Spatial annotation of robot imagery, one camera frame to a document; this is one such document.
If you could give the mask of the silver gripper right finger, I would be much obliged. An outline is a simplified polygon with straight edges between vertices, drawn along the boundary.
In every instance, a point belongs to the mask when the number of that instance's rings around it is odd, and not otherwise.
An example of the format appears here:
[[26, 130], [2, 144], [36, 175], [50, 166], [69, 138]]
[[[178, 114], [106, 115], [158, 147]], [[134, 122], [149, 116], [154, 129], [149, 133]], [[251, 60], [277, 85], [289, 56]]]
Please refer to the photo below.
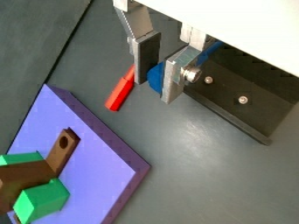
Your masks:
[[182, 93], [184, 83], [198, 79], [197, 58], [212, 44], [212, 37], [185, 23], [181, 24], [180, 40], [185, 46], [164, 60], [161, 100], [166, 104]]

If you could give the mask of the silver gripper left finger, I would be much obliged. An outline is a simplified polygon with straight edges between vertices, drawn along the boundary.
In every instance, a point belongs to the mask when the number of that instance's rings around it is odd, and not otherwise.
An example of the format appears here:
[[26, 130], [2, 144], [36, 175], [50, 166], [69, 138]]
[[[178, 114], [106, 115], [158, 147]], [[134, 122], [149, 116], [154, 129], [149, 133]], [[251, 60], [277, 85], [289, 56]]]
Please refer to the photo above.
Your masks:
[[161, 33], [153, 29], [148, 9], [134, 0], [112, 0], [134, 59], [134, 83], [146, 81], [146, 72], [158, 63]]

